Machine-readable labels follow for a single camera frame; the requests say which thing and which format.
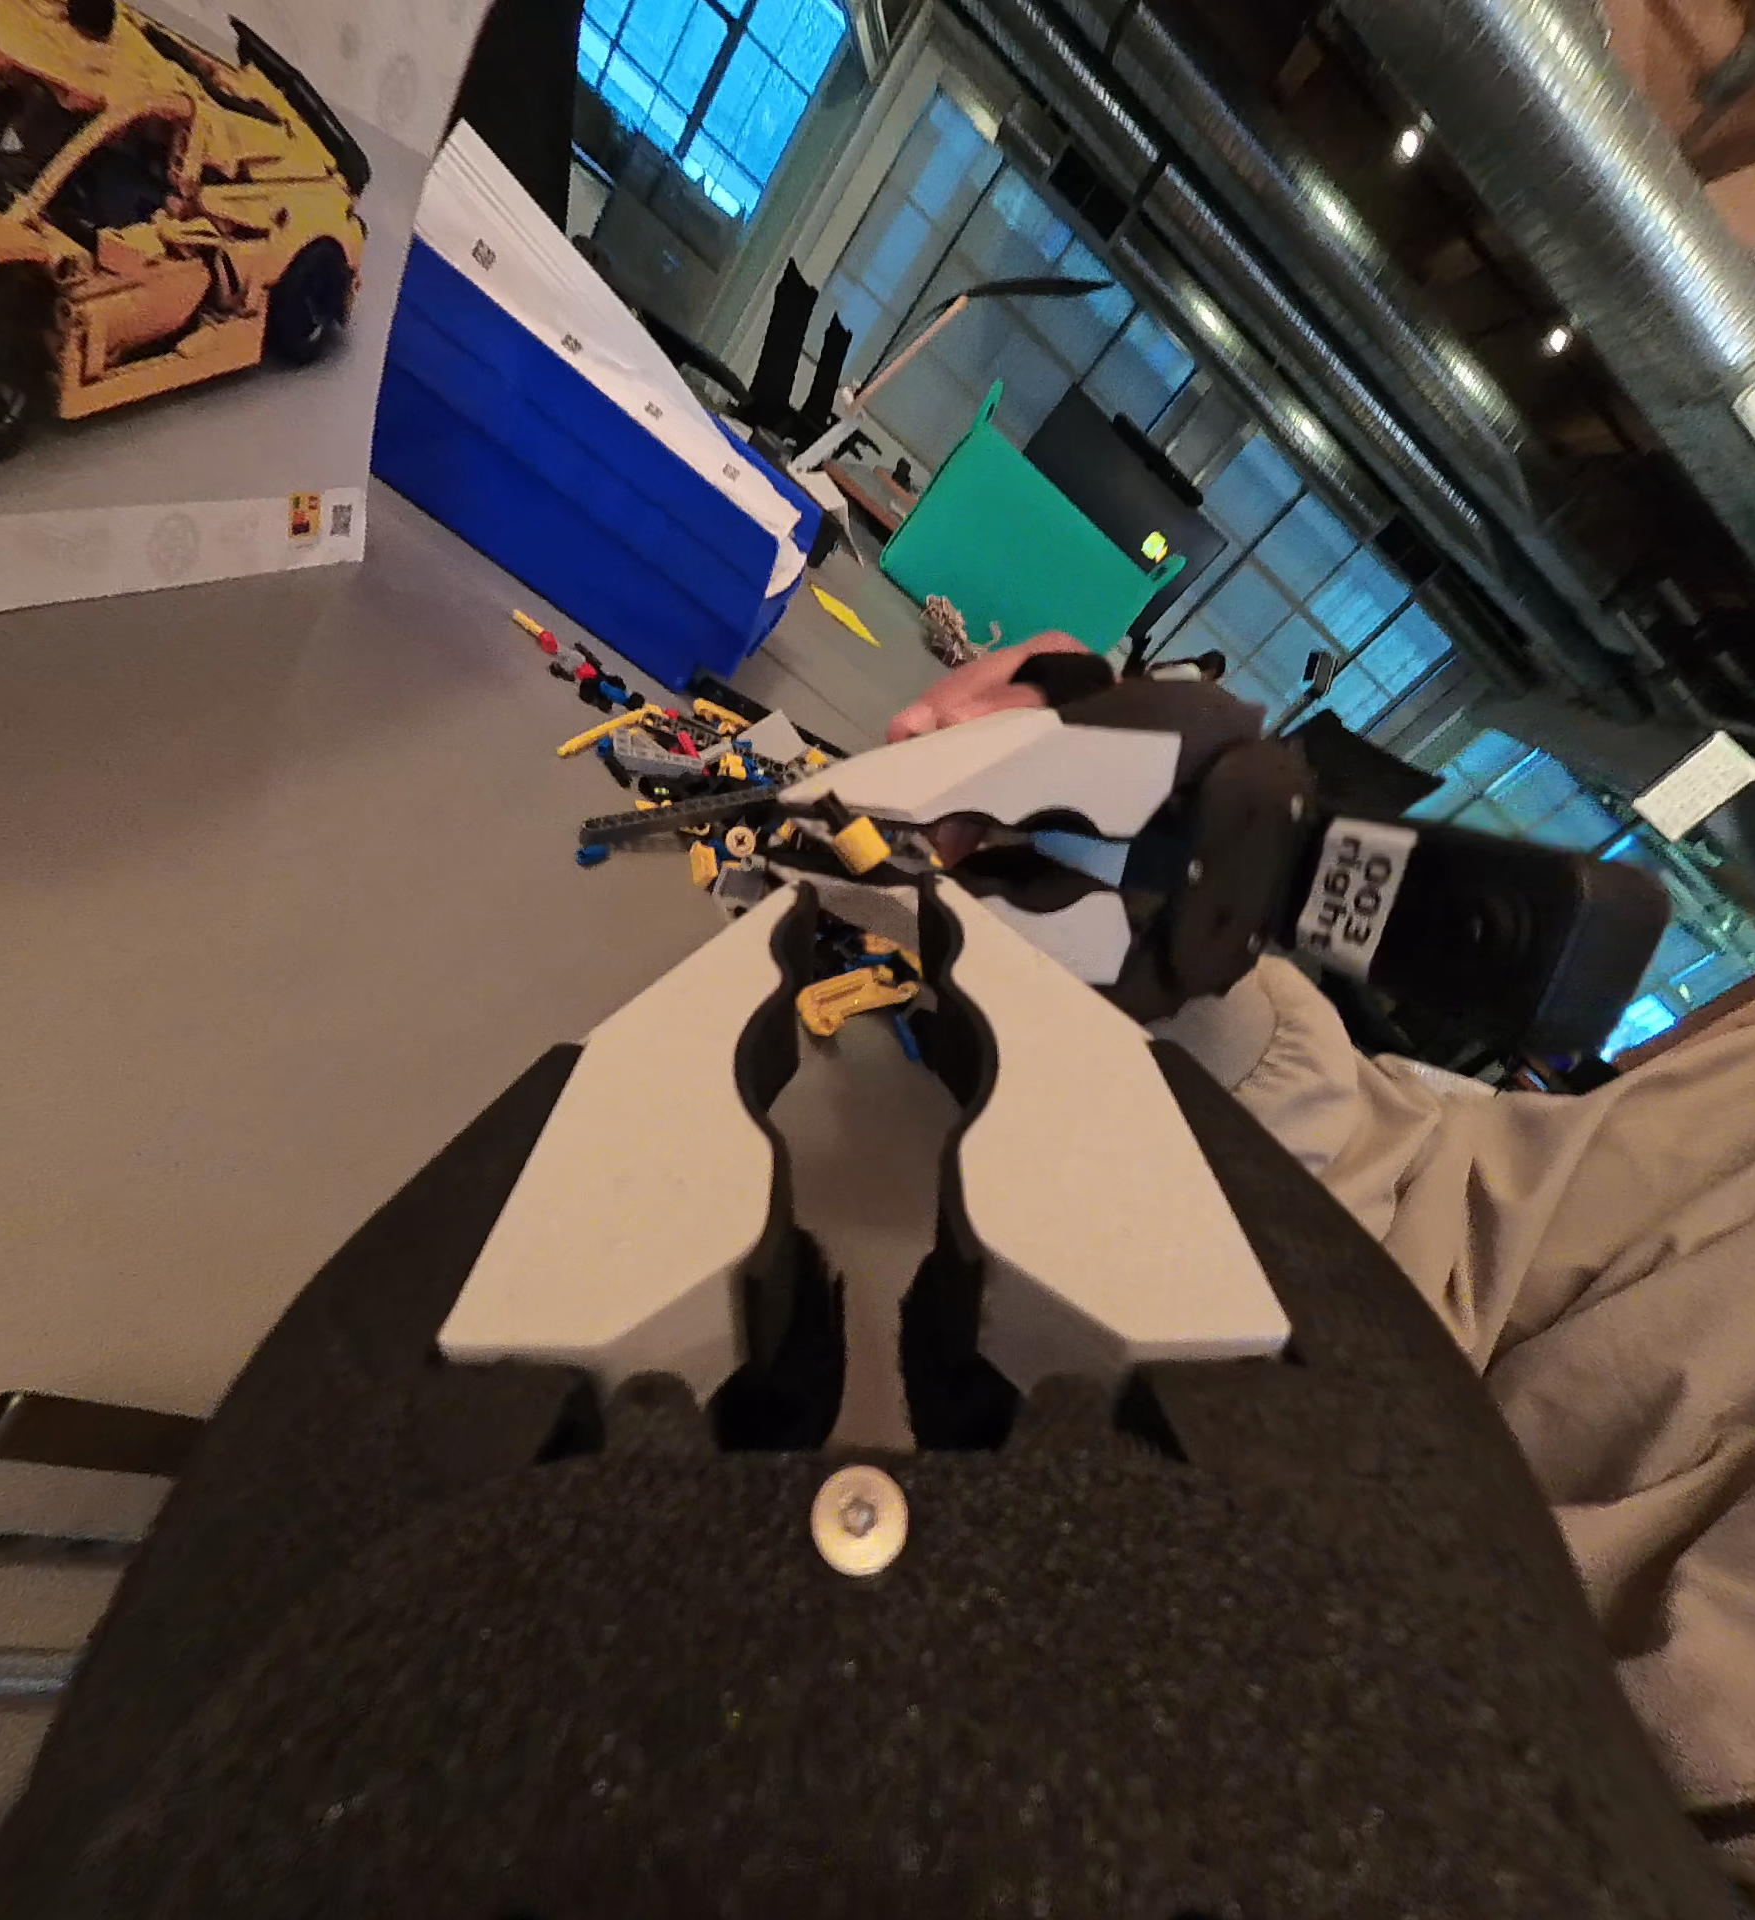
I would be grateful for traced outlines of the pile of loose brick pieces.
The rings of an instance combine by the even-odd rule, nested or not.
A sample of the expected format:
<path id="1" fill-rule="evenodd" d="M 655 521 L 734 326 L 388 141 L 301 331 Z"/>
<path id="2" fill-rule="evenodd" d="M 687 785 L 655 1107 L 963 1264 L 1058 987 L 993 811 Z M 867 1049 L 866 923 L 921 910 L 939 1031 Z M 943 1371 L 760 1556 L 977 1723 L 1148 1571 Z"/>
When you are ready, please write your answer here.
<path id="1" fill-rule="evenodd" d="M 842 824 L 783 815 L 777 796 L 795 780 L 839 762 L 820 738 L 781 711 L 747 708 L 720 685 L 684 701 L 652 699 L 586 641 L 562 638 L 530 610 L 512 624 L 538 649 L 552 676 L 592 708 L 596 722 L 559 745 L 559 759 L 593 759 L 617 782 L 621 807 L 577 831 L 577 862 L 597 866 L 619 851 L 678 851 L 694 890 L 739 917 L 781 885 L 762 852 L 787 841 L 827 841 Z M 932 841 L 921 829 L 882 829 L 891 844 Z M 833 1043 L 853 1020 L 883 1020 L 905 1057 L 931 1058 L 935 1014 L 922 1002 L 925 961 L 856 928 L 824 917 L 809 982 L 799 989 L 802 1028 Z"/>

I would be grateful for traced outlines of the teal green storage box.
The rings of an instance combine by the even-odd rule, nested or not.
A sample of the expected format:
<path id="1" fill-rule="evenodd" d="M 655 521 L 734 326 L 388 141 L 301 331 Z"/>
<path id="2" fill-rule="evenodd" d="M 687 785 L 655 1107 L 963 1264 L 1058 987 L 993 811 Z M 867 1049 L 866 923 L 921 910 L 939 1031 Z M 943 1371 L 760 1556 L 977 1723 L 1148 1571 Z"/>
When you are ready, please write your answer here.
<path id="1" fill-rule="evenodd" d="M 879 555 L 883 577 L 927 606 L 951 600 L 972 643 L 1047 631 L 1107 653 L 1187 568 L 1166 548 L 1145 567 L 1018 452 L 996 428 L 996 378 L 967 434 Z"/>

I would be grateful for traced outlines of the white car instruction booklet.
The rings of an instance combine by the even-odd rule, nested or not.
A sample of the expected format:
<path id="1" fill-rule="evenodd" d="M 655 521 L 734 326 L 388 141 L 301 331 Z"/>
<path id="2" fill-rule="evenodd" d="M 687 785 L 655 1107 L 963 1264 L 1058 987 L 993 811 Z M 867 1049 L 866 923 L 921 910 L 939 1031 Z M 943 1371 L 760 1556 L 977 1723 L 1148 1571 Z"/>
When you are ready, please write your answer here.
<path id="1" fill-rule="evenodd" d="M 0 1 L 0 610 L 362 560 L 482 13 Z"/>

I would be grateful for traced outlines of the blue bin with papers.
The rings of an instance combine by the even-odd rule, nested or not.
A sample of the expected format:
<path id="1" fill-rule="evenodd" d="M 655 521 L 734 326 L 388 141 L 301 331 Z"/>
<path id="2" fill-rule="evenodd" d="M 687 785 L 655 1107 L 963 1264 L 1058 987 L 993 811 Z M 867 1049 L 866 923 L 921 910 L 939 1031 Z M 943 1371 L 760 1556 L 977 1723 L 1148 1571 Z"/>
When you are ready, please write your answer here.
<path id="1" fill-rule="evenodd" d="M 812 553 L 799 504 L 753 463 L 638 313 L 465 121 L 430 165 L 413 238 L 768 534 L 766 596 L 799 583 Z"/>

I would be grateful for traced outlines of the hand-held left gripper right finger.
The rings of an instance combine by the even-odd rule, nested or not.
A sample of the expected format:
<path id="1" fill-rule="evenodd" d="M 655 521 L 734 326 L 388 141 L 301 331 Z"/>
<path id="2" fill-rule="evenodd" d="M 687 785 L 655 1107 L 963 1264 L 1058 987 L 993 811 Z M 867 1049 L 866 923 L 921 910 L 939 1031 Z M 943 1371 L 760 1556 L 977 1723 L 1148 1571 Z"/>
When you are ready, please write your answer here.
<path id="1" fill-rule="evenodd" d="M 956 1102 L 901 1306 L 922 1451 L 1009 1439 L 1052 1379 L 1269 1363 L 1292 1321 L 1180 1101 L 1195 1065 L 953 880 L 925 882 L 927 1057 Z"/>

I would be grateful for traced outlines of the black office chair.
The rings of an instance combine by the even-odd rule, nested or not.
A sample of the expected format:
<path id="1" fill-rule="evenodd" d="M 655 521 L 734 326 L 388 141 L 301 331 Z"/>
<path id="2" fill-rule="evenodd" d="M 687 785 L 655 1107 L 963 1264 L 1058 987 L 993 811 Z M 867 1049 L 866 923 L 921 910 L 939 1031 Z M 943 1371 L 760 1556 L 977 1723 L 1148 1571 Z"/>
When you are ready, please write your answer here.
<path id="1" fill-rule="evenodd" d="M 793 447 L 817 441 L 838 419 L 842 372 L 853 340 L 849 324 L 839 313 L 831 313 L 817 349 L 812 387 L 797 395 L 817 301 L 820 289 L 799 273 L 793 258 L 787 259 L 768 307 L 757 371 L 744 401 L 739 403 L 739 419 L 749 430 Z"/>

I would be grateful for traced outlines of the silver ventilation duct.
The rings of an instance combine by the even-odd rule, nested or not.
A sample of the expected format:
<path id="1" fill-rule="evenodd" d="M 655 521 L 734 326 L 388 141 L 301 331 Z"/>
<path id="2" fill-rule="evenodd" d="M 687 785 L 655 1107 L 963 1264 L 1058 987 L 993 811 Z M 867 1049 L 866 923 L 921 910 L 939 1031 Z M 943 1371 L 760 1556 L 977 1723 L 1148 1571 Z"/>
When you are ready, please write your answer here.
<path id="1" fill-rule="evenodd" d="M 1563 4 L 1341 12 L 1755 567 L 1755 261 L 1597 32 Z"/>

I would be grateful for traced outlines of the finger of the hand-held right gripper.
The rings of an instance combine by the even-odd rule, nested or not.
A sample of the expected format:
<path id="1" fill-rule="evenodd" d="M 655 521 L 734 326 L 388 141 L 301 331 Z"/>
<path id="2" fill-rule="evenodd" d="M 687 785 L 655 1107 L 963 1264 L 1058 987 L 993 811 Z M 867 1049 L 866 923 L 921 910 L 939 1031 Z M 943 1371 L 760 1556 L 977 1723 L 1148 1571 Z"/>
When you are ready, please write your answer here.
<path id="1" fill-rule="evenodd" d="M 1130 842 L 1215 757 L 1199 706 L 1015 708 L 845 759 L 786 786 L 783 815 L 882 829 L 1063 829 Z"/>
<path id="2" fill-rule="evenodd" d="M 1000 917 L 1033 947 L 1092 986 L 1112 986 L 1135 940 L 1130 906 L 1117 885 L 1123 846 L 1068 838 L 987 838 L 956 860 L 931 844 L 901 841 L 891 855 L 853 869 L 827 841 L 791 838 L 762 852 L 768 878 L 815 890 L 820 913 L 859 929 L 893 950 L 925 956 L 921 884 L 960 890 Z"/>

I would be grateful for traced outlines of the blue plastic storage box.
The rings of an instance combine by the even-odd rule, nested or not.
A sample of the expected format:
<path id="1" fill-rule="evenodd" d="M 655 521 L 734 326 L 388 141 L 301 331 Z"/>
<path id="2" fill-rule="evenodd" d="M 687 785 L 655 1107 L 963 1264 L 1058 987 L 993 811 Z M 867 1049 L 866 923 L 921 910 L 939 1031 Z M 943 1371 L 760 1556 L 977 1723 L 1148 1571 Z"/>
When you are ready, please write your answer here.
<path id="1" fill-rule="evenodd" d="M 824 506 L 720 432 L 743 477 L 797 512 L 775 541 L 744 506 L 425 240 L 409 244 L 370 470 L 575 624 L 678 691 L 729 678 L 777 626 Z"/>

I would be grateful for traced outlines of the wooden stick stand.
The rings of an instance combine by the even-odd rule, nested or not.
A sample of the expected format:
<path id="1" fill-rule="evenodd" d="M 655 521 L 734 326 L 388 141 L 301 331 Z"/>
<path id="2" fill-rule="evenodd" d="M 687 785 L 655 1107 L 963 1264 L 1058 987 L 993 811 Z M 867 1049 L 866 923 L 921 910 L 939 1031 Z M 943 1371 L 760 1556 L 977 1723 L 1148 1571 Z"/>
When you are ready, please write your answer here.
<path id="1" fill-rule="evenodd" d="M 895 381 L 895 377 L 901 374 L 901 371 L 911 365 L 911 361 L 915 361 L 931 340 L 955 324 L 955 320 L 971 308 L 972 301 L 974 296 L 971 293 L 944 301 L 935 316 L 911 339 L 911 343 L 905 349 L 893 353 L 891 359 L 872 371 L 863 383 L 842 385 L 833 401 L 831 417 L 793 452 L 786 463 L 786 470 L 789 473 L 802 473 L 822 467 L 831 456 L 831 447 L 838 443 L 839 432 L 849 432 L 856 428 L 867 415 L 870 403 L 875 401 L 878 393 L 891 381 Z"/>

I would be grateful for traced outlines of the person's right hand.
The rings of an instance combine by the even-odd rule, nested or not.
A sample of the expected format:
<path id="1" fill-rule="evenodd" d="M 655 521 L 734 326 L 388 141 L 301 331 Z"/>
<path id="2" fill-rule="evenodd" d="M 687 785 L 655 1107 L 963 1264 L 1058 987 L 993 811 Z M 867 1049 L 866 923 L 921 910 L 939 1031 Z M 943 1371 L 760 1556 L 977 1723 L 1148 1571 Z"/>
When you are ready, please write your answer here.
<path id="1" fill-rule="evenodd" d="M 1065 693 L 1096 691 L 1110 679 L 1104 657 L 1072 635 L 1046 631 L 948 670 L 891 718 L 886 742 L 947 731 L 998 711 L 1052 708 L 1054 685 Z"/>

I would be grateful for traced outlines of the person's right forearm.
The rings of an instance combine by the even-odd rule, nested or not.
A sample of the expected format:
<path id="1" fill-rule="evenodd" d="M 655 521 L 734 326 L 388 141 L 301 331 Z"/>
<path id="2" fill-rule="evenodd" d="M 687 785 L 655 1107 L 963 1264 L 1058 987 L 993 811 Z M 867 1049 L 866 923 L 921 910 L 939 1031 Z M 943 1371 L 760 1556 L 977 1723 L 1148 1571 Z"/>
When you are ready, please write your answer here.
<path id="1" fill-rule="evenodd" d="M 1184 1049 L 1362 1223 L 1480 1373 L 1632 1284 L 1755 1258 L 1755 1024 L 1598 1091 L 1490 1091 L 1367 1057 L 1265 957 L 1150 1035 Z"/>

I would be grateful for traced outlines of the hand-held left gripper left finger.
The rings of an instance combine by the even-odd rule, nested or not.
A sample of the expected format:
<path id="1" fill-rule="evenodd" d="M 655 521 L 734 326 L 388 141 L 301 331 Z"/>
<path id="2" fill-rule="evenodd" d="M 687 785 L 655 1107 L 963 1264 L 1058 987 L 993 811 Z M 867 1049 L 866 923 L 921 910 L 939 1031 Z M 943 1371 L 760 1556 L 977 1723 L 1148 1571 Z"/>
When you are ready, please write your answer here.
<path id="1" fill-rule="evenodd" d="M 842 1283 L 770 1108 L 799 1067 L 817 892 L 732 919 L 582 1043 L 439 1331 L 455 1363 L 681 1382 L 720 1443 L 814 1449 L 842 1408 Z"/>

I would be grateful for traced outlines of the black monitor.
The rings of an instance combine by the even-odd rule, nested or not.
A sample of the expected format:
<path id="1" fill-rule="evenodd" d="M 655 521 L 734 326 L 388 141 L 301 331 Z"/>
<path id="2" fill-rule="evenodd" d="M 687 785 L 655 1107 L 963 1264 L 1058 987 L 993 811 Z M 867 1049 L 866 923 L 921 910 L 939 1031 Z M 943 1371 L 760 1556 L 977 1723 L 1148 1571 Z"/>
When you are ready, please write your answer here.
<path id="1" fill-rule="evenodd" d="M 1199 486 L 1127 415 L 1107 415 L 1072 385 L 1026 445 L 1026 459 L 1058 486 L 1133 563 L 1180 570 L 1146 605 L 1161 617 L 1224 546 Z"/>

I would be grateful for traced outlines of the white sign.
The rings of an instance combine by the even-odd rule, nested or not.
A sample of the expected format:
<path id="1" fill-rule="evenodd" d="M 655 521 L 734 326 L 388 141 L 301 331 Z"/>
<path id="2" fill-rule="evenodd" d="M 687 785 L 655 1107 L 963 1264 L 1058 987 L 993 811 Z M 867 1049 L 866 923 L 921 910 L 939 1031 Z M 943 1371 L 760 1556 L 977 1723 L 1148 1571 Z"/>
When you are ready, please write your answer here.
<path id="1" fill-rule="evenodd" d="M 1755 786 L 1755 757 L 1732 731 L 1712 731 L 1693 751 L 1632 801 L 1637 817 L 1668 841 Z"/>

